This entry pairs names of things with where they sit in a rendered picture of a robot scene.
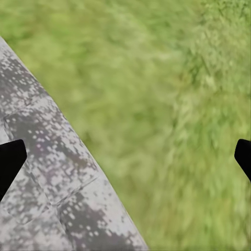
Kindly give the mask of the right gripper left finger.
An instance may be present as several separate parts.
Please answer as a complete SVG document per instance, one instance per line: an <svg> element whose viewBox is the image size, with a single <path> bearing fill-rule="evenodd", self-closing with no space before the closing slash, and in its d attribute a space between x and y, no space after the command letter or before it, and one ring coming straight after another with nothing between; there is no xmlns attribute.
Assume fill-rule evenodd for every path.
<svg viewBox="0 0 251 251"><path fill-rule="evenodd" d="M0 145L0 201L27 159L22 139Z"/></svg>

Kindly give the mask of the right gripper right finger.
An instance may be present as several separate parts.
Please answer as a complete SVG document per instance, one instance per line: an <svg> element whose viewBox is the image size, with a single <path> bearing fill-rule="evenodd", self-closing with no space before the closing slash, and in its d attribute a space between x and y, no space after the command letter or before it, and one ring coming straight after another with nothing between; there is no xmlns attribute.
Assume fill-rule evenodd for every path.
<svg viewBox="0 0 251 251"><path fill-rule="evenodd" d="M234 157L251 181L251 141L239 139Z"/></svg>

